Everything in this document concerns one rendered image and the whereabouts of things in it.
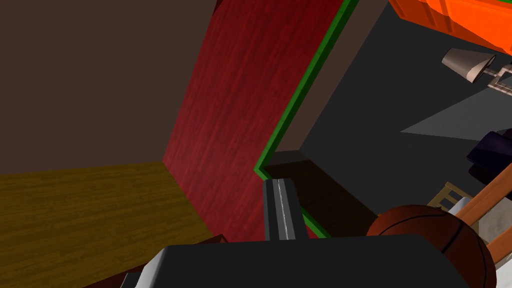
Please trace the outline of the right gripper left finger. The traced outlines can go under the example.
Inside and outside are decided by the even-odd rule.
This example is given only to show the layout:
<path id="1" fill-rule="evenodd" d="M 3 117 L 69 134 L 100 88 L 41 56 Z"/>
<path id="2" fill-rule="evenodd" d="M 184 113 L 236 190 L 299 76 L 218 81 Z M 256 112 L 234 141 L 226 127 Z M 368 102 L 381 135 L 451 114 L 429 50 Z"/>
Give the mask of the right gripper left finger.
<path id="1" fill-rule="evenodd" d="M 277 241 L 284 239 L 284 224 L 278 185 L 273 179 L 263 182 L 263 212 L 265 240 Z"/>

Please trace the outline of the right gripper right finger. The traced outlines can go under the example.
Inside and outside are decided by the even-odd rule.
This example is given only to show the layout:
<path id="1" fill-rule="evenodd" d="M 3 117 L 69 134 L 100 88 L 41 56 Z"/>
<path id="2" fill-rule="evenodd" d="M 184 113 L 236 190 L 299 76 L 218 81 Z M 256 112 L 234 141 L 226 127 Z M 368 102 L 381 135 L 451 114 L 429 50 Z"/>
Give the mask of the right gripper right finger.
<path id="1" fill-rule="evenodd" d="M 298 239 L 298 224 L 296 204 L 297 194 L 295 186 L 290 179 L 279 180 L 279 200 L 284 225 L 284 235 L 286 240 Z"/>

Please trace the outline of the dark red door leaf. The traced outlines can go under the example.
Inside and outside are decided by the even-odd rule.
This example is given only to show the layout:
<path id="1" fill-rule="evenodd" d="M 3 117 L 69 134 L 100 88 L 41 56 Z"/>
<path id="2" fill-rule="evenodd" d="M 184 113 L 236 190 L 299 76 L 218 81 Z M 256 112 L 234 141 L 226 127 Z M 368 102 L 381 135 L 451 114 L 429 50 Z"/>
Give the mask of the dark red door leaf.
<path id="1" fill-rule="evenodd" d="M 163 163 L 212 234 L 264 236 L 264 166 L 358 0 L 218 0 Z"/>

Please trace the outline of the brown basketball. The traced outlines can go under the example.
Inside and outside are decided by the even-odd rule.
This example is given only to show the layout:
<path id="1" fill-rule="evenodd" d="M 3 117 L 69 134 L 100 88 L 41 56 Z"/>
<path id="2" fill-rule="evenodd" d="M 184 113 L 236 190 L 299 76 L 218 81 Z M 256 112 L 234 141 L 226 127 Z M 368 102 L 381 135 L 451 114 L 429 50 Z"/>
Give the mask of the brown basketball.
<path id="1" fill-rule="evenodd" d="M 446 256 L 469 288 L 496 288 L 491 253 L 475 230 L 460 218 L 428 205 L 402 205 L 381 214 L 367 236 L 421 235 Z"/>

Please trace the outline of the pale wooden chair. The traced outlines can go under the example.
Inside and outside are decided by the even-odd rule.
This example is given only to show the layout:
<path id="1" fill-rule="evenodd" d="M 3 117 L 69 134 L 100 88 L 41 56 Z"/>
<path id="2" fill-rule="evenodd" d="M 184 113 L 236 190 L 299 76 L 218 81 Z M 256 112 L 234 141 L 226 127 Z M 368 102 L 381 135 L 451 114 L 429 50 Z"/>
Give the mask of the pale wooden chair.
<path id="1" fill-rule="evenodd" d="M 467 203 L 472 200 L 473 197 L 455 186 L 450 182 L 446 182 L 444 187 L 433 197 L 432 200 L 427 204 L 430 207 L 434 207 L 445 212 L 448 212 L 459 203 L 463 207 L 465 204 L 462 202 L 467 200 Z"/>

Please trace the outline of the dark purple cushion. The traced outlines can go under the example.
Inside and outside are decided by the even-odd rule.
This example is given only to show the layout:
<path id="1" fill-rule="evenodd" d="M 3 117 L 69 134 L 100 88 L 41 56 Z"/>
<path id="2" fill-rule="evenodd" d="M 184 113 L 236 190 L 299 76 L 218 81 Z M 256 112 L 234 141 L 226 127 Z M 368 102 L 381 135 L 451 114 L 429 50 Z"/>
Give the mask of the dark purple cushion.
<path id="1" fill-rule="evenodd" d="M 472 163 L 468 173 L 488 185 L 512 163 L 512 128 L 488 132 L 466 158 Z"/>

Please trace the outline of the brown wooden bed frame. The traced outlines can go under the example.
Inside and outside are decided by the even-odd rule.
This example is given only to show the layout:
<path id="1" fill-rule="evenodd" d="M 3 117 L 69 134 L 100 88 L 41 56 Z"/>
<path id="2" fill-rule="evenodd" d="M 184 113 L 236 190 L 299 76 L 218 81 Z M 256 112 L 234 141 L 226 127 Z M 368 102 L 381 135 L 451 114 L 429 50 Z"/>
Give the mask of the brown wooden bed frame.
<path id="1" fill-rule="evenodd" d="M 472 226 L 512 192 L 512 163 L 483 188 L 455 216 Z M 487 245 L 495 264 L 512 253 L 512 226 Z"/>

